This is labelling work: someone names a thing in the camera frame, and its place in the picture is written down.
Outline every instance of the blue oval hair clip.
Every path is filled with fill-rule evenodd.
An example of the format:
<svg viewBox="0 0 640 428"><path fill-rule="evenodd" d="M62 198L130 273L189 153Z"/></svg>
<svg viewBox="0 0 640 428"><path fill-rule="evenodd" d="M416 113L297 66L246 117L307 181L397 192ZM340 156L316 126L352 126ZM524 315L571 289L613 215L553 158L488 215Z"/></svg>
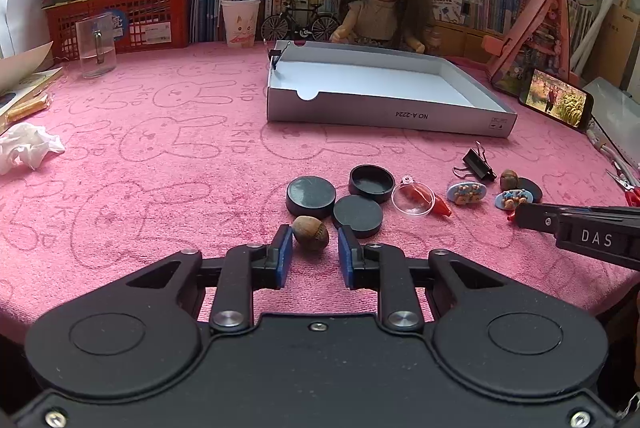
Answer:
<svg viewBox="0 0 640 428"><path fill-rule="evenodd" d="M486 186L480 183L457 183L447 190L447 200L457 205L480 202L486 195Z"/></svg>
<svg viewBox="0 0 640 428"><path fill-rule="evenodd" d="M495 196L495 207L505 211L513 211L524 202L533 202L533 195L526 189L510 189Z"/></svg>

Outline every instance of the miniature bicycle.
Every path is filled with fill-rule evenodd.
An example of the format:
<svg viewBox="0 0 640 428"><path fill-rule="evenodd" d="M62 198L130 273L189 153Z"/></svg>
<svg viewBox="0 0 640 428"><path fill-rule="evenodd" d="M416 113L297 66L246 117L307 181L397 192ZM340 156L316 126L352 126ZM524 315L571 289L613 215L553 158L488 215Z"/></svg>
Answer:
<svg viewBox="0 0 640 428"><path fill-rule="evenodd" d="M310 9L298 9L293 0L290 0L283 2L282 6L284 10L280 14L269 16L262 24L262 38L268 42L285 38L293 39L295 34L298 34L302 39L311 36L317 42L327 42L334 30L340 25L340 22L331 13L318 13L318 9L322 6L319 3L309 5ZM300 25L294 19L292 13L299 11L311 13L305 26Z"/></svg>

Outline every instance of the screw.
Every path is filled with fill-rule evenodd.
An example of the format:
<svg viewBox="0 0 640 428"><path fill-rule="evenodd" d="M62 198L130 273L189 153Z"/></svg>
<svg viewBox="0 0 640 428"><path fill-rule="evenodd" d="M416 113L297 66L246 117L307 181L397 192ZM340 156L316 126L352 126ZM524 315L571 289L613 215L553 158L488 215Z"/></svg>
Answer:
<svg viewBox="0 0 640 428"><path fill-rule="evenodd" d="M589 412L576 412L574 416L571 417L571 421L569 421L569 425L572 428L585 428L591 422L591 415Z"/></svg>
<svg viewBox="0 0 640 428"><path fill-rule="evenodd" d="M309 330L314 332L324 332L329 328L329 325L326 323L312 323L309 325Z"/></svg>
<svg viewBox="0 0 640 428"><path fill-rule="evenodd" d="M66 417L55 410L48 411L44 416L44 422L51 428L65 428Z"/></svg>
<svg viewBox="0 0 640 428"><path fill-rule="evenodd" d="M244 315L238 311L220 311L213 316L213 322L220 327L237 327L244 321Z"/></svg>
<svg viewBox="0 0 640 428"><path fill-rule="evenodd" d="M418 324L418 315L411 311L396 311L389 314L389 323L399 328L415 327Z"/></svg>

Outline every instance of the paper cup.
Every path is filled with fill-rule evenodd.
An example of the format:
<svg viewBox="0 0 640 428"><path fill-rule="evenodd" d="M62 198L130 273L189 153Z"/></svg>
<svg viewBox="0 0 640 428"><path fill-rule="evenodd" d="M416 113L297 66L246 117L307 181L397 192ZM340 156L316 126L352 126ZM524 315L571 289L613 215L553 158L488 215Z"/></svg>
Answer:
<svg viewBox="0 0 640 428"><path fill-rule="evenodd" d="M222 3L222 13L225 17L226 45L232 48L254 46L260 0L241 2L222 0L220 3Z"/></svg>

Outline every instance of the doll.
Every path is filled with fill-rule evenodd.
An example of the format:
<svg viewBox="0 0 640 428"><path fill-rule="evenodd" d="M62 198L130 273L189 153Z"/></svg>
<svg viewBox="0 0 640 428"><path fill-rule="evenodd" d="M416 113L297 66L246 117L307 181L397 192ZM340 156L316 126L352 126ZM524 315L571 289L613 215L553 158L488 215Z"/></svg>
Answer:
<svg viewBox="0 0 640 428"><path fill-rule="evenodd" d="M423 54L424 36L431 26L431 0L340 0L342 24L332 43L408 48Z"/></svg>

